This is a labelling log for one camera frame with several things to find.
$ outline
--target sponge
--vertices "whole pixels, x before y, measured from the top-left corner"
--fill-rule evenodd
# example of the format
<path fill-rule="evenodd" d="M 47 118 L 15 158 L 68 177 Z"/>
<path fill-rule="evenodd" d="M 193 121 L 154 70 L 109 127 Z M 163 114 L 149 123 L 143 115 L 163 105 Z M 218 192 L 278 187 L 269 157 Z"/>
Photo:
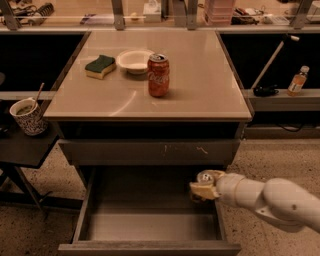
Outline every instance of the sponge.
<path fill-rule="evenodd" d="M 116 68 L 116 60 L 113 57 L 99 55 L 99 58 L 88 63 L 85 67 L 89 77 L 103 79 L 104 76 Z"/>

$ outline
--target soda can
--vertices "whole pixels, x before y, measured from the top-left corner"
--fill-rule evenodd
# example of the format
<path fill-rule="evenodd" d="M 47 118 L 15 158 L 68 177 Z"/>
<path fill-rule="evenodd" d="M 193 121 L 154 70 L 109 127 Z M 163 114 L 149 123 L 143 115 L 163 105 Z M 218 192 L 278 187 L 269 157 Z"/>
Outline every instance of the soda can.
<path fill-rule="evenodd" d="M 163 54 L 151 54 L 148 60 L 148 87 L 153 97 L 162 97 L 169 91 L 169 60 Z"/>

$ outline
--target cup on table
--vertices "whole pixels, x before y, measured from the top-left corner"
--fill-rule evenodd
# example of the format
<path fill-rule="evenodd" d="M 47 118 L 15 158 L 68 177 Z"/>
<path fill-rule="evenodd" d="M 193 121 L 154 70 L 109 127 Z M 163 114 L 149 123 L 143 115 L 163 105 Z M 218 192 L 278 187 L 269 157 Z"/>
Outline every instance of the cup on table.
<path fill-rule="evenodd" d="M 18 123 L 23 132 L 29 136 L 43 133 L 48 128 L 48 122 L 42 118 L 42 111 L 38 103 L 33 105 L 32 98 L 20 100 L 10 108 L 10 114 Z"/>

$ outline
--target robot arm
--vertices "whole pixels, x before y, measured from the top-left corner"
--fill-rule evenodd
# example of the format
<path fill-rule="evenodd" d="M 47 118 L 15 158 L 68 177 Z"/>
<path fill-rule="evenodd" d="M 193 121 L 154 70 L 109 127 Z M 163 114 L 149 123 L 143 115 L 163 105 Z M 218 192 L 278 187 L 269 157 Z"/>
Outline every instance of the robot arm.
<path fill-rule="evenodd" d="M 320 199 L 291 181 L 275 178 L 264 183 L 235 173 L 205 170 L 190 188 L 197 198 L 248 209 L 286 232 L 308 226 L 320 233 Z"/>

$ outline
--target beige tabletop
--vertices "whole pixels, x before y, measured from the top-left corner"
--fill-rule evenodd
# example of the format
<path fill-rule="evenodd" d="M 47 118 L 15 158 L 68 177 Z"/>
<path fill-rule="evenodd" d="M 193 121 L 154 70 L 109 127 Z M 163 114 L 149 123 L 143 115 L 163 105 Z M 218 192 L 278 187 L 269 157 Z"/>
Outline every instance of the beige tabletop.
<path fill-rule="evenodd" d="M 129 49 L 168 56 L 170 89 L 148 93 L 146 75 L 117 69 L 103 80 L 86 76 L 100 54 L 117 57 Z M 49 120 L 245 121 L 250 111 L 214 30 L 130 29 L 92 31 L 45 112 Z"/>

